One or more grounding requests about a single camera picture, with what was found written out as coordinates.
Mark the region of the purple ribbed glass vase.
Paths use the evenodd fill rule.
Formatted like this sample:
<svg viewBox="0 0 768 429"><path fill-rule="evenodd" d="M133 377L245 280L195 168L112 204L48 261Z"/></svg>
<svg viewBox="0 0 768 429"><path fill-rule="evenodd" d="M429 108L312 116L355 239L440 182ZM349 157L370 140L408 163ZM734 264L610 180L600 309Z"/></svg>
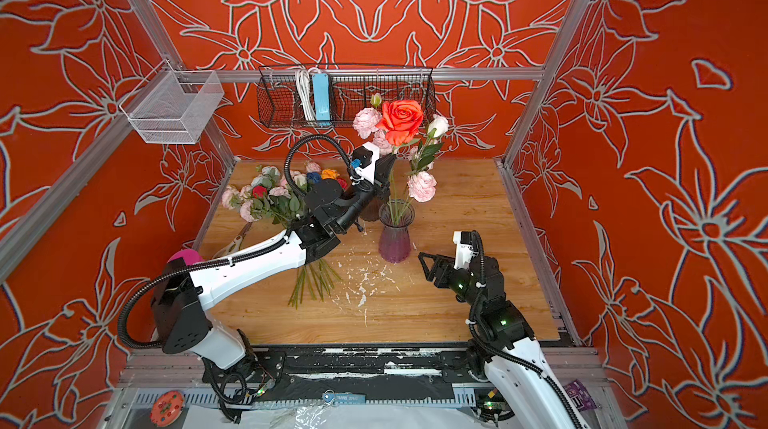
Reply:
<svg viewBox="0 0 768 429"><path fill-rule="evenodd" d="M389 263L405 261L412 249L409 228L415 220L414 208L405 200L390 200L380 208L379 220L383 224L379 254Z"/></svg>

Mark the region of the pink double rose stem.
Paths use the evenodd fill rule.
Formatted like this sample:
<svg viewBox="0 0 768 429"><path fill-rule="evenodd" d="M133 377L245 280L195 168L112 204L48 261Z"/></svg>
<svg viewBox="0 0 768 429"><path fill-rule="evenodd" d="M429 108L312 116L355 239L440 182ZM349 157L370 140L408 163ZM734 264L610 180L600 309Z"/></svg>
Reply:
<svg viewBox="0 0 768 429"><path fill-rule="evenodd" d="M369 105L359 111L354 120L353 128L363 139L370 139L371 142L380 149L380 155L386 156L393 152L393 146L386 139L386 131L379 129L377 124L382 120L383 98L380 93L374 93L369 101ZM376 197L371 204L363 211L362 219L366 222L375 222L379 219L381 207L387 201Z"/></svg>

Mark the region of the white pink rose stem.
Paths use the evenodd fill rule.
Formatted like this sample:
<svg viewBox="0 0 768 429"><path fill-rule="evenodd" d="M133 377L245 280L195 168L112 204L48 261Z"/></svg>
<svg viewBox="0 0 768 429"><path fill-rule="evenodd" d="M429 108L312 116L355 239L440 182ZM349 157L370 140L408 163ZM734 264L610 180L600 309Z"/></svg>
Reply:
<svg viewBox="0 0 768 429"><path fill-rule="evenodd" d="M424 134L415 133L398 145L405 150L409 171L406 177L406 188L403 192L403 202L395 210L394 220L400 223L406 211L413 202L429 202L436 194L437 181L432 175L434 162L442 149L442 138L449 129L449 120L442 115L436 115L428 124Z"/></svg>

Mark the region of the red rose stem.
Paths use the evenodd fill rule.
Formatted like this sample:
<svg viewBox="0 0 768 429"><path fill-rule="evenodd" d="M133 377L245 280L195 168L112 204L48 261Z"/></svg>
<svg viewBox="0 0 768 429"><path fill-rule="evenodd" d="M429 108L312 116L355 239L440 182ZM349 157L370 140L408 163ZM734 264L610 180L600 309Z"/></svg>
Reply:
<svg viewBox="0 0 768 429"><path fill-rule="evenodd" d="M424 120L423 109L415 100L398 100L383 102L381 112L383 118L377 124L377 127L386 131L385 137L393 146L391 154L396 154L400 149L398 145L402 144L409 136L420 132ZM390 201L396 199L394 172L389 177L389 183Z"/></svg>

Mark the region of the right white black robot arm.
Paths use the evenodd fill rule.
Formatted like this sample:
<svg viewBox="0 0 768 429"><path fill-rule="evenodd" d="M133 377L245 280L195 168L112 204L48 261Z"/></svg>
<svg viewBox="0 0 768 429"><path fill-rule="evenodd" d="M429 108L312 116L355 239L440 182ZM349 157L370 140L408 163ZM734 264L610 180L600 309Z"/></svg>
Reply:
<svg viewBox="0 0 768 429"><path fill-rule="evenodd" d="M427 281L469 305L468 371L493 385L476 417L494 424L513 419L524 428L587 428L533 329L508 299L499 262L485 252L480 234L456 231L453 242L453 256L421 252L418 260Z"/></svg>

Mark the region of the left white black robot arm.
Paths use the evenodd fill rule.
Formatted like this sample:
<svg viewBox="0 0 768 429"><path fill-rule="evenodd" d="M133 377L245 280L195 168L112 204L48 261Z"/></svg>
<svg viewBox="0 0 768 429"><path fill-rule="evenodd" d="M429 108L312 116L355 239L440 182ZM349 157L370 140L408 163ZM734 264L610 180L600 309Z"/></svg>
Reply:
<svg viewBox="0 0 768 429"><path fill-rule="evenodd" d="M351 177L348 186L335 177L267 167L261 177L276 176L274 186L256 183L234 192L228 205L251 216L266 209L286 210L276 216L282 231L220 258L193 264L183 257L170 260L162 275L126 301L117 322L120 341L131 349L192 352L220 370L254 363L245 336L209 312L257 282L323 259L358 224L364 210L388 192L394 155L360 147L342 160Z"/></svg>

